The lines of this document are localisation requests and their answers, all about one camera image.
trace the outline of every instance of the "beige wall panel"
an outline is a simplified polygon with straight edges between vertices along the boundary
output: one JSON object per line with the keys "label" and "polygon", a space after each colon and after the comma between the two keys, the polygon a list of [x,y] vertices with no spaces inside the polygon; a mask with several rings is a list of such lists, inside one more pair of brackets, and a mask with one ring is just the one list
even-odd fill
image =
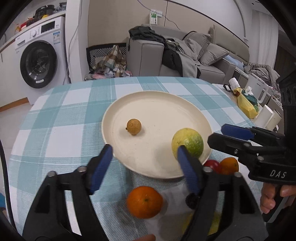
{"label": "beige wall panel", "polygon": [[[167,1],[141,0],[150,9],[163,12],[165,16]],[[132,27],[149,23],[150,11],[137,0],[90,0],[88,41],[89,46],[125,42]],[[164,26],[165,18],[157,19]]]}
{"label": "beige wall panel", "polygon": [[[208,33],[210,27],[214,23],[217,24],[196,11],[172,2],[168,2],[166,17],[174,21],[183,32]],[[177,29],[176,25],[168,20],[165,21],[165,27]]]}

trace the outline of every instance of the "hand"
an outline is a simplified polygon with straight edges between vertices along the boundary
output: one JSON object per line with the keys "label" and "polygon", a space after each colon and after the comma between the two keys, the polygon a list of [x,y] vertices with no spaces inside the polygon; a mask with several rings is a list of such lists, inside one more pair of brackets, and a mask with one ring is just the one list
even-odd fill
{"label": "hand", "polygon": [[155,240],[156,240],[156,238],[153,234],[148,234],[148,235],[138,238],[134,241],[155,241]]}
{"label": "hand", "polygon": [[[276,202],[274,201],[274,196],[276,194],[275,185],[270,183],[264,183],[261,190],[261,199],[260,199],[260,209],[265,214],[269,213],[271,209],[274,208]],[[296,195],[296,186],[284,185],[281,188],[280,192],[281,197],[290,196],[286,202],[285,207],[291,206]]]}

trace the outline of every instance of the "white kettle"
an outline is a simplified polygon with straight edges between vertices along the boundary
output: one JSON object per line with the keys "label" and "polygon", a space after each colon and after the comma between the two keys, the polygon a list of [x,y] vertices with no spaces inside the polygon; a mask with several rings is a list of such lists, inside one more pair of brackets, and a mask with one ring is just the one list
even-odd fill
{"label": "white kettle", "polygon": [[[258,76],[256,76],[253,73],[249,74],[249,80],[246,84],[245,89],[248,86],[252,88],[253,95],[257,99],[258,104],[262,103],[269,90],[269,86],[262,79],[260,79]],[[264,90],[264,93],[261,99],[259,99],[259,96],[261,95],[262,90]]]}

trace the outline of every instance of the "checkered tablecloth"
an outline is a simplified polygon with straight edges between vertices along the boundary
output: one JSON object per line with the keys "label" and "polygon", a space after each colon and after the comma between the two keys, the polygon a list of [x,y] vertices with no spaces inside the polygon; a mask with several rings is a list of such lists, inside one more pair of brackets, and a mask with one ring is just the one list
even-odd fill
{"label": "checkered tablecloth", "polygon": [[[252,122],[219,88],[200,79],[132,77],[86,81],[55,87],[39,97],[17,135],[8,162],[11,203],[17,230],[22,233],[34,196],[46,174],[71,172],[86,165],[104,146],[101,121],[116,99],[137,91],[164,91],[178,95],[199,108],[213,131],[223,124],[249,127]],[[211,159],[224,153],[213,150]],[[133,240],[147,233],[145,223],[130,216],[125,199],[133,188],[148,185],[162,191],[184,180],[162,181],[141,176],[113,159],[99,191],[91,200],[110,240]],[[248,181],[256,200],[260,183]],[[69,218],[79,232],[72,197],[66,191]]]}

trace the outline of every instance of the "beige plate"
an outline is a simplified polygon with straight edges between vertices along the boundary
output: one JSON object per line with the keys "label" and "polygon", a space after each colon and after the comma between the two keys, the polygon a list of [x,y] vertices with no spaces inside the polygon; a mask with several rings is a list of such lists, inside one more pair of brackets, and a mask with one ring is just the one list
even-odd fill
{"label": "beige plate", "polygon": [[[126,124],[138,119],[142,130],[135,136]],[[212,129],[203,113],[189,101],[160,91],[142,91],[114,101],[102,120],[105,143],[112,145],[114,156],[127,168],[155,178],[182,177],[183,172],[174,158],[171,141],[182,128],[198,131],[204,141],[200,162],[210,156],[207,138]]]}

